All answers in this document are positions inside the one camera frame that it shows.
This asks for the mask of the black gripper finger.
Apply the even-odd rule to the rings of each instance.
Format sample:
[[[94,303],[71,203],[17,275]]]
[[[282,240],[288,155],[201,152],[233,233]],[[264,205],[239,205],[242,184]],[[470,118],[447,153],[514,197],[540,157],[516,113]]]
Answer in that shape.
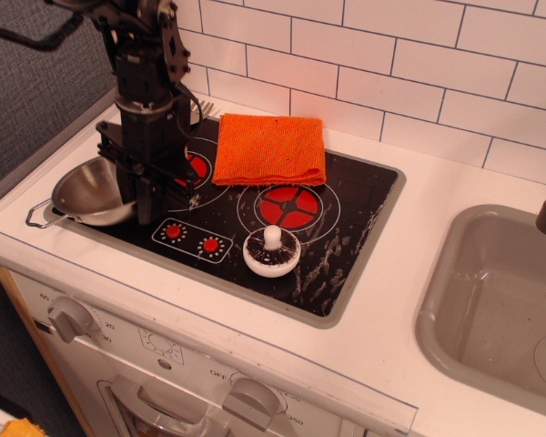
[[[124,204],[137,200],[137,164],[131,161],[116,161],[116,181]]]
[[[139,178],[137,180],[137,220],[145,226],[167,211],[170,196],[164,180]]]

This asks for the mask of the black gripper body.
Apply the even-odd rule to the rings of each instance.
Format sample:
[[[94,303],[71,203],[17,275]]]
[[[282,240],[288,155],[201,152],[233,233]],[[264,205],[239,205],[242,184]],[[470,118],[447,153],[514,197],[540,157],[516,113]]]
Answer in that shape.
[[[140,102],[116,91],[119,125],[100,122],[99,154],[116,161],[136,163],[137,180],[150,178],[168,184],[168,208],[186,203],[194,194],[199,175],[187,155],[199,124],[190,124],[191,102],[197,98],[188,90],[163,92],[156,100]]]

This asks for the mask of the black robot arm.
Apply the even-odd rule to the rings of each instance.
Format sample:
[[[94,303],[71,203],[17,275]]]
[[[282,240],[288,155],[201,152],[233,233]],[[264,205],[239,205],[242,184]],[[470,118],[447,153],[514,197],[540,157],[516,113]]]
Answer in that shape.
[[[59,1],[93,21],[116,78],[120,124],[98,123],[103,158],[116,166],[122,199],[136,203],[148,225],[177,200],[193,195],[199,176],[187,146],[199,125],[190,121],[196,98],[182,85],[190,53],[173,1]]]

